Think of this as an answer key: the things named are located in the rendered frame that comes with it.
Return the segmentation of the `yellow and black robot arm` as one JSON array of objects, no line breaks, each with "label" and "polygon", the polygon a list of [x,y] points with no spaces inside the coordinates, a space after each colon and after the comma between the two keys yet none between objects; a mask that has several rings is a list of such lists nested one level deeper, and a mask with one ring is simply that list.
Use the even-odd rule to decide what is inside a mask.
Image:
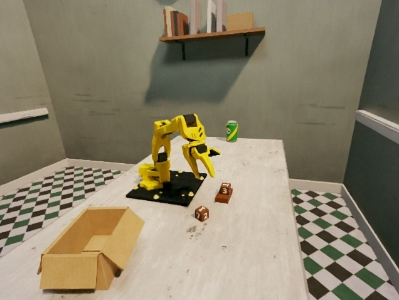
[{"label": "yellow and black robot arm", "polygon": [[[204,127],[196,114],[186,114],[168,120],[154,122],[154,135],[152,138],[152,160],[154,164],[144,164],[140,167],[142,181],[140,187],[147,190],[163,188],[163,183],[170,181],[169,169],[171,141],[169,135],[180,131],[181,137],[189,142],[206,139]],[[161,146],[164,152],[158,153]]]}]

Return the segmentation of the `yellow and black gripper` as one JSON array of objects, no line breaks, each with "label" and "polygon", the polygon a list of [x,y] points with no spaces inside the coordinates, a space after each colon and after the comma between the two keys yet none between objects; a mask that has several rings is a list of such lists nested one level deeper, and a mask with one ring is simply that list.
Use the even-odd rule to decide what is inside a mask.
[{"label": "yellow and black gripper", "polygon": [[221,152],[212,147],[208,147],[208,145],[206,145],[205,143],[206,143],[205,141],[202,142],[193,141],[189,142],[189,144],[184,144],[182,146],[183,156],[187,160],[194,175],[198,179],[200,178],[200,175],[196,160],[200,159],[200,161],[204,164],[205,168],[208,170],[210,176],[214,178],[215,172],[209,157],[221,154]]}]

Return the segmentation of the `green drink can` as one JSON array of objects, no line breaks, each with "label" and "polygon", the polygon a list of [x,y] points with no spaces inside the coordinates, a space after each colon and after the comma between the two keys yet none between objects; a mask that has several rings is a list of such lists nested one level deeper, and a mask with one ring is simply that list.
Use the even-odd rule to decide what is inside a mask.
[{"label": "green drink can", "polygon": [[226,140],[228,142],[237,141],[238,124],[236,121],[228,121],[226,124]]}]

